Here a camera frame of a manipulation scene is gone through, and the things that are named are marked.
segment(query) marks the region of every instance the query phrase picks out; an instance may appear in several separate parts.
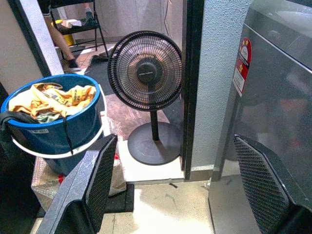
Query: black fan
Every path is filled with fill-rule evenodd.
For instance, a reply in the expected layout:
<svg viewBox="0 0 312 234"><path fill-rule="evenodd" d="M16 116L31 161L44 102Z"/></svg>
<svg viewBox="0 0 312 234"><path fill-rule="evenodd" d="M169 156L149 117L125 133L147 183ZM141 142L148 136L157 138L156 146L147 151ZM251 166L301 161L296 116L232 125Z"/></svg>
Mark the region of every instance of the black fan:
<svg viewBox="0 0 312 234"><path fill-rule="evenodd" d="M179 130L158 122L157 110L171 104L181 91L178 46L157 32L131 33L113 48L108 77L114 93L125 104L151 113L151 123L136 128L128 138L132 157L148 165L161 165L177 158Z"/></svg>

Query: sticker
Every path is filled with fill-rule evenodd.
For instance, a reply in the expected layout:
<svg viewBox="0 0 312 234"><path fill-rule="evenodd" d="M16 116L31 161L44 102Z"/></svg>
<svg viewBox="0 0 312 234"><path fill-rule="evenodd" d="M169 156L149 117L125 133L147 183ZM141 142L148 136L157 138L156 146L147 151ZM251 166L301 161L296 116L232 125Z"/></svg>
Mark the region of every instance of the sticker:
<svg viewBox="0 0 312 234"><path fill-rule="evenodd" d="M29 132L34 133L34 134L44 134L44 133L49 133L49 130L47 130L47 129L38 129L38 130L29 130Z"/></svg>
<svg viewBox="0 0 312 234"><path fill-rule="evenodd" d="M244 38L239 45L235 71L233 75L233 84L240 96L243 95L250 63L252 62L252 43L249 38Z"/></svg>

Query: stainless steel appliance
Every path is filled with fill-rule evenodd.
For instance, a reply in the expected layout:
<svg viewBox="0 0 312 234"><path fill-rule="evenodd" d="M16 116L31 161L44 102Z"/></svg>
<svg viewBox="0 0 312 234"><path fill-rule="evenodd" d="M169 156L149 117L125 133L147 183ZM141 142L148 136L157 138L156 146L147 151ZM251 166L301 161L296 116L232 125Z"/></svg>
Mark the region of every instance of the stainless steel appliance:
<svg viewBox="0 0 312 234"><path fill-rule="evenodd" d="M235 152L234 140L248 148ZM242 153L263 161L238 161ZM263 168L285 199L285 213L274 227L268 225L267 209L275 212L280 201L271 202L270 189L259 190L265 187ZM293 233L285 231L289 225L307 225L297 233L311 233L311 169L312 3L254 0L242 31L209 191L215 233Z"/></svg>

